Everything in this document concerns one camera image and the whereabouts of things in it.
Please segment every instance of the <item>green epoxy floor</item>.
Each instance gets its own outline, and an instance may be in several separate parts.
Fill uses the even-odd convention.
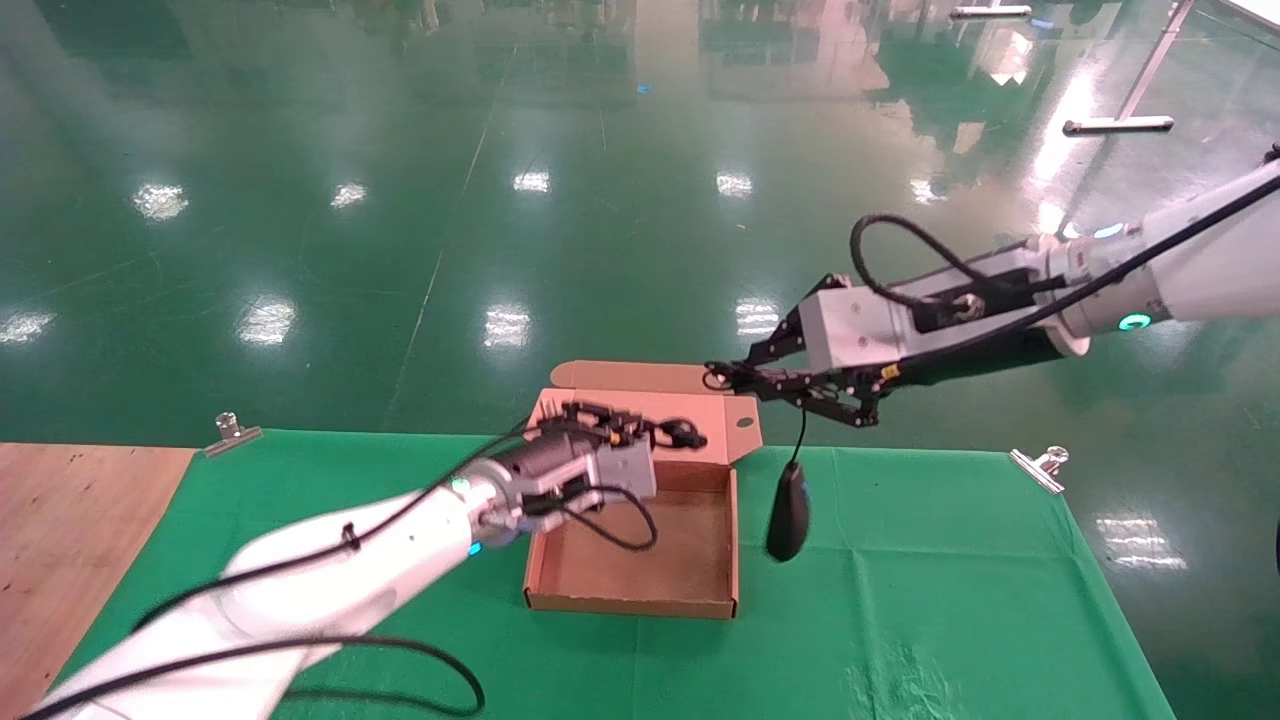
[[[859,215],[961,255],[1135,219],[1280,140],[1280,40],[1206,0],[0,4],[0,438],[211,419],[485,433],[575,357],[740,357]],[[936,260],[904,238],[886,277]],[[1070,505],[1175,711],[1280,715],[1280,325],[1158,325],[900,392],[819,445],[1066,446]],[[767,441],[794,438],[786,407]]]

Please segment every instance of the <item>metal bracket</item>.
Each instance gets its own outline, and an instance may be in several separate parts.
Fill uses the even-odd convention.
[[[236,419],[234,413],[223,413],[214,418],[214,425],[218,427],[218,433],[223,436],[223,439],[206,447],[204,450],[205,457],[215,457],[233,447],[239,447],[251,439],[262,437],[262,428],[239,427],[239,420]]]
[[[1018,462],[1018,466],[1025,470],[1033,480],[1039,483],[1039,486],[1050,493],[1062,495],[1062,491],[1066,489],[1061,483],[1053,479],[1053,477],[1057,475],[1057,469],[1071,457],[1070,454],[1066,452],[1065,447],[1055,445],[1046,450],[1044,455],[1041,455],[1036,460],[1032,460],[1020,450],[1010,451],[1009,456],[1012,457],[1014,462]]]
[[[1001,5],[998,0],[991,5],[961,5],[951,9],[951,19],[954,20],[1025,18],[1030,14],[1030,5]]]

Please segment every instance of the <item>glowing indicator light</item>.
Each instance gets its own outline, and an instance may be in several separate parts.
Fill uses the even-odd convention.
[[[1093,233],[1093,237],[1096,237],[1098,240],[1107,238],[1107,237],[1111,237],[1111,236],[1116,234],[1117,232],[1120,232],[1123,229],[1124,229],[1124,223],[1116,223],[1114,225],[1107,225],[1107,227],[1100,229],[1098,232]]]
[[[1151,315],[1146,313],[1129,313],[1124,318],[1120,318],[1120,323],[1116,327],[1121,331],[1140,331],[1149,324]]]

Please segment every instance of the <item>green tablecloth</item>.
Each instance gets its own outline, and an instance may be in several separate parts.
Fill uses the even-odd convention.
[[[268,430],[197,457],[64,674],[253,537],[419,487],[480,439]],[[737,620],[530,611],[521,542],[468,560],[378,632],[461,657],[493,719],[1172,716],[1064,500],[1004,454],[805,450],[810,541],[777,565],[760,543],[788,452],[739,462]],[[293,687],[468,698],[448,671],[379,648],[343,650]],[[298,693],[274,716],[421,711]]]

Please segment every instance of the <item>wooden table surface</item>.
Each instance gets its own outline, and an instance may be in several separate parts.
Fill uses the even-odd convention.
[[[0,443],[0,719],[49,689],[193,452]]]

